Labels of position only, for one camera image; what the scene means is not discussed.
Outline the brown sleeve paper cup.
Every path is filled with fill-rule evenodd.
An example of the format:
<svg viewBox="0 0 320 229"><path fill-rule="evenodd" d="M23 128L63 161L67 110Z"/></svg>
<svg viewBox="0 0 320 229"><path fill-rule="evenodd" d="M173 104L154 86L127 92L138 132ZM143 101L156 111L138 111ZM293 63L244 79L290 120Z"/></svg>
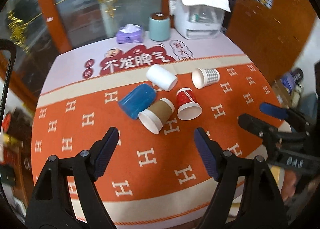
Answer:
<svg viewBox="0 0 320 229"><path fill-rule="evenodd" d="M147 130L158 135L174 111L173 103L167 98L161 98L140 112L138 118Z"/></svg>

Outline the red paper cup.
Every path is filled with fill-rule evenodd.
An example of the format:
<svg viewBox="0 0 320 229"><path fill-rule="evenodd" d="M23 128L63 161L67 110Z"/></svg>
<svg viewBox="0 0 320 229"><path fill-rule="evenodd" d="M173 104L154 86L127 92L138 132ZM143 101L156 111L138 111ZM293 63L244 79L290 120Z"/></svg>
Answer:
<svg viewBox="0 0 320 229"><path fill-rule="evenodd" d="M184 87L176 92L177 117L180 120L192 120L199 117L202 113L202 107L196 100L195 94L191 88Z"/></svg>

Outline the grey checkered paper cup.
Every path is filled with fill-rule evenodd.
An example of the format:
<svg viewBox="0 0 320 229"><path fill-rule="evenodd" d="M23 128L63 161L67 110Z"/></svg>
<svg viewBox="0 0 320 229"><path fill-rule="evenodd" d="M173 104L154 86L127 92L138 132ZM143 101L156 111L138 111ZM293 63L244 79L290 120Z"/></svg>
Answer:
<svg viewBox="0 0 320 229"><path fill-rule="evenodd" d="M218 83L220 80L219 71L215 68L197 68L191 73L191 79L197 89Z"/></svg>

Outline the white plastic cup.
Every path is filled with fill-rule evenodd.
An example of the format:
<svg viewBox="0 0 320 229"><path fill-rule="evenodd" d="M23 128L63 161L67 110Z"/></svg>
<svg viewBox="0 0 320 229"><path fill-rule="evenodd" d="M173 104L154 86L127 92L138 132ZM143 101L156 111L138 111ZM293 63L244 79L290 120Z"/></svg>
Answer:
<svg viewBox="0 0 320 229"><path fill-rule="evenodd" d="M164 91L172 90L178 81L174 74L158 64L152 65L148 69L146 78Z"/></svg>

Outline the blue translucent plastic cup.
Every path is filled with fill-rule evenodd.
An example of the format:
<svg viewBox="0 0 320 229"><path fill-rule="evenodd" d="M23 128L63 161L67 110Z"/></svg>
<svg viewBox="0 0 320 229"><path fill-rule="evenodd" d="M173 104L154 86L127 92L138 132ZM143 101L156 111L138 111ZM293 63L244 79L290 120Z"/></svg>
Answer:
<svg viewBox="0 0 320 229"><path fill-rule="evenodd" d="M118 105L131 119L147 109L156 99L156 91L148 84L140 84L122 98Z"/></svg>

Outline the brown wooden sideboard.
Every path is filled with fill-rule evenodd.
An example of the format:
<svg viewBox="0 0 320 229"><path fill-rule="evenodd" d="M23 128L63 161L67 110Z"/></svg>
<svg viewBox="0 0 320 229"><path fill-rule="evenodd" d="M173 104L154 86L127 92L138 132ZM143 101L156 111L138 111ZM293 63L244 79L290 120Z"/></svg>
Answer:
<svg viewBox="0 0 320 229"><path fill-rule="evenodd" d="M236 0L227 36L269 83L289 71L306 43L316 12L309 0Z"/></svg>

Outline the orange H-pattern tablecloth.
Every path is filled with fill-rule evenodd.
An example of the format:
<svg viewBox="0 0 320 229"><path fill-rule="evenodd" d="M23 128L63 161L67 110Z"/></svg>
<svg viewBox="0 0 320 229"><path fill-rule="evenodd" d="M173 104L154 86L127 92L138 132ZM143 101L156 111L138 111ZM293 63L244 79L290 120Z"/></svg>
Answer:
<svg viewBox="0 0 320 229"><path fill-rule="evenodd" d="M92 43L54 60L36 107L31 163L38 178L50 155L73 157L107 130L119 140L99 195L119 228L169 228L203 215L216 188L194 143L203 128L238 157L265 156L261 139L238 126L248 113L278 105L270 84L228 37Z"/></svg>

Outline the white countertop appliance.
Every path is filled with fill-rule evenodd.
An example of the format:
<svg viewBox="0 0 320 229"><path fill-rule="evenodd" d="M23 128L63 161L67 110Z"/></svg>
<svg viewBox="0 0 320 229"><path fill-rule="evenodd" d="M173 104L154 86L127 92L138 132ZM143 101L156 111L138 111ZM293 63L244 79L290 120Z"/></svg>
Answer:
<svg viewBox="0 0 320 229"><path fill-rule="evenodd" d="M175 0L174 27L186 39L216 38L222 28L225 11L207 5L184 5Z"/></svg>

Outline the teal canister brown lid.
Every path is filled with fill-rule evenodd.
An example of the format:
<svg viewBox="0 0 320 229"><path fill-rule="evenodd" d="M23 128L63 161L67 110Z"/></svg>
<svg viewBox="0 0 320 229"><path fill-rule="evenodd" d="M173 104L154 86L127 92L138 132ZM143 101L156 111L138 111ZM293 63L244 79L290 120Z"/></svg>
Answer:
<svg viewBox="0 0 320 229"><path fill-rule="evenodd" d="M166 41L170 38L170 17L156 12L149 17L149 38L153 41Z"/></svg>

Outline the purple tissue pack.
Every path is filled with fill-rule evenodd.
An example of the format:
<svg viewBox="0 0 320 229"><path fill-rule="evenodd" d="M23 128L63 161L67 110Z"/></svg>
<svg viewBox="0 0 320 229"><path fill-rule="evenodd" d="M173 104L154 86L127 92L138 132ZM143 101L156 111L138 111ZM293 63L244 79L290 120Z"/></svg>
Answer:
<svg viewBox="0 0 320 229"><path fill-rule="evenodd" d="M144 41L144 29L136 24L126 24L116 33L117 43L142 43Z"/></svg>

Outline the wooden glass door cabinet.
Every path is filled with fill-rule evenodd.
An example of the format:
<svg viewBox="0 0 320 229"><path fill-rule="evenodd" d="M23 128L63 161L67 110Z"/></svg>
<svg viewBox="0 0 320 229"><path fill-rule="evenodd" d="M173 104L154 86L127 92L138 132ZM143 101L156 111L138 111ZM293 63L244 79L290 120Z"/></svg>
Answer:
<svg viewBox="0 0 320 229"><path fill-rule="evenodd" d="M114 37L120 27L149 28L168 0L8 0L1 9L1 37L17 46L11 84L36 100L47 74L64 52Z"/></svg>

